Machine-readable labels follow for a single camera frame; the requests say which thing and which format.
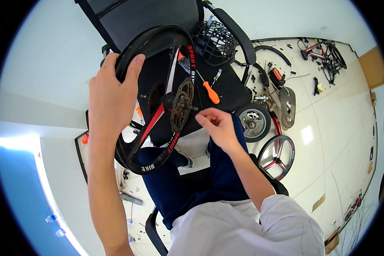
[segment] black chair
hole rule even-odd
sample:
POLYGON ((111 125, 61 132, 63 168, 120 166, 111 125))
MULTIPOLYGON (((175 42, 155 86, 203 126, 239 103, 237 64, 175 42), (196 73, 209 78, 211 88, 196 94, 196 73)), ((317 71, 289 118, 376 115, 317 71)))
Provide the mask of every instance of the black chair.
MULTIPOLYGON (((249 155, 252 161, 257 166, 256 155, 254 154, 249 154, 249 155)), ((265 170, 263 170, 263 168, 259 167, 259 170, 271 183, 272 187, 274 188, 277 194, 289 196, 289 192, 280 181, 270 177, 270 175, 265 170)), ((184 174, 181 176, 181 178, 187 183, 187 185, 191 189, 195 191, 205 190, 209 185, 209 167, 196 172, 184 174)), ((161 238, 158 235, 158 232, 156 231, 155 221, 156 221, 157 214, 158 214, 158 209, 154 207, 154 210, 152 211, 151 214, 149 214, 147 222, 145 223, 145 232, 147 233, 149 239, 151 239, 151 242, 154 244, 159 254, 164 256, 168 254, 168 250, 166 249, 164 243, 162 242, 161 238)))
MULTIPOLYGON (((218 69, 222 69, 222 74, 214 85, 215 90, 222 97, 219 104, 212 103, 200 79, 196 79, 192 105, 198 107, 198 111, 216 107, 226 112, 233 112, 251 101, 251 92, 245 85, 252 65, 256 63, 255 50, 245 32, 236 22, 224 10, 215 9, 209 1, 75 0, 75 2, 80 5, 102 38, 116 53, 120 53, 139 33, 153 26, 176 24, 190 32, 196 22, 204 20, 204 7, 209 9, 236 38, 242 48, 247 65, 241 80, 229 63, 211 66, 196 54, 196 68, 205 80, 211 82, 218 69)), ((145 99, 140 95, 146 95, 157 81, 166 81, 169 61, 167 45, 157 45, 156 49, 147 55, 138 79, 138 102, 145 120, 150 119, 150 114, 145 99)), ((196 113, 197 111, 191 111, 180 137, 201 128, 194 118, 196 113)), ((170 140, 172 131, 169 119, 170 113, 165 113, 151 130, 149 136, 155 146, 161 146, 170 140)))

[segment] tile floor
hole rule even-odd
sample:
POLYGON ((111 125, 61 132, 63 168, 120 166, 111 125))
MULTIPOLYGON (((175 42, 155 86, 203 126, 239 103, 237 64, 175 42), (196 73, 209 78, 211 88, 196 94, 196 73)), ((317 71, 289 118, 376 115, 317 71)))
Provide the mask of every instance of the tile floor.
MULTIPOLYGON (((296 117, 291 129, 282 131, 283 135, 292 138, 296 147, 296 156, 291 170, 282 183, 293 197, 322 227, 325 239, 343 224, 344 215, 349 206, 354 203, 360 190, 365 193, 373 172, 368 173, 370 148, 374 146, 373 166, 376 160, 377 132, 374 108, 371 105, 369 87, 361 65, 349 45, 337 43, 336 47, 342 54, 348 69, 341 70, 336 76, 335 86, 329 85, 319 65, 310 59, 304 61, 297 47, 297 40, 267 41, 261 44, 273 46, 291 61, 289 67, 278 55, 271 51, 257 51, 257 63, 262 66, 272 61, 286 77, 310 74, 293 78, 286 86, 296 93, 296 117), (320 95, 313 96, 314 80, 317 77, 325 90, 320 95), (310 126, 312 141, 306 145, 303 142, 302 130, 310 126), (326 200, 312 212, 313 204, 323 195, 326 200)), ((236 59, 244 62, 243 54, 238 47, 236 59)), ((244 68, 232 64, 236 73, 241 77, 244 68)), ((258 95, 262 94, 262 85, 258 73, 253 69, 256 80, 248 82, 248 87, 256 86, 258 95)), ((140 121, 134 111, 134 120, 140 121)), ((257 143, 247 143, 249 152, 258 154, 261 147, 275 135, 272 124, 270 132, 257 143)), ((124 139, 135 137, 130 128, 123 131, 124 139)), ((205 156, 205 145, 209 137, 204 129, 179 139, 178 146, 182 152, 195 159, 192 169, 179 169, 182 174, 197 171, 209 166, 205 156)), ((84 165, 86 165, 86 148, 80 142, 84 165)), ((124 201, 128 220, 133 224, 129 233, 135 238, 131 245, 134 254, 158 255, 145 233, 144 224, 154 208, 143 179, 139 175, 129 174, 126 180, 125 192, 141 198, 143 205, 133 205, 124 201)), ((162 224, 162 217, 157 218, 157 230, 162 241, 169 249, 172 242, 169 231, 162 224)))

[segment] orange screwdriver handle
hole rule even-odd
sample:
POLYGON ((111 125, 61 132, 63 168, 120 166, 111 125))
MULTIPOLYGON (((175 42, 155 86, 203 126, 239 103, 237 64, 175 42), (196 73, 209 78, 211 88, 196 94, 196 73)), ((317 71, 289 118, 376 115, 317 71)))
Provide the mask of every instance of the orange screwdriver handle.
POLYGON ((208 90, 208 95, 209 95, 210 99, 212 100, 212 102, 215 104, 218 104, 220 102, 220 100, 219 100, 219 96, 217 95, 217 93, 212 88, 210 88, 208 82, 204 82, 204 86, 208 90))

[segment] screwdriver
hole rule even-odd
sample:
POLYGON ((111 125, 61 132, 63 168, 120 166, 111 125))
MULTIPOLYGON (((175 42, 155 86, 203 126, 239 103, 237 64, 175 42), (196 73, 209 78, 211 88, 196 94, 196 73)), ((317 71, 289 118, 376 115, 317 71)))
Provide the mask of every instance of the screwdriver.
POLYGON ((209 86, 209 83, 203 79, 203 77, 200 75, 198 70, 196 70, 196 73, 198 73, 199 77, 202 79, 203 86, 208 90, 208 95, 213 103, 218 104, 220 102, 218 94, 209 86))

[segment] black basket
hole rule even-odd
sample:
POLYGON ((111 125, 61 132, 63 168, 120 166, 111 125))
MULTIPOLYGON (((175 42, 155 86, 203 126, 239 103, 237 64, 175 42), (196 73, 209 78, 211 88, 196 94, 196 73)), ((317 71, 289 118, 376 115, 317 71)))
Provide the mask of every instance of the black basket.
POLYGON ((214 20, 197 22, 191 36, 195 52, 209 65, 218 66, 233 61, 237 42, 222 23, 214 20))

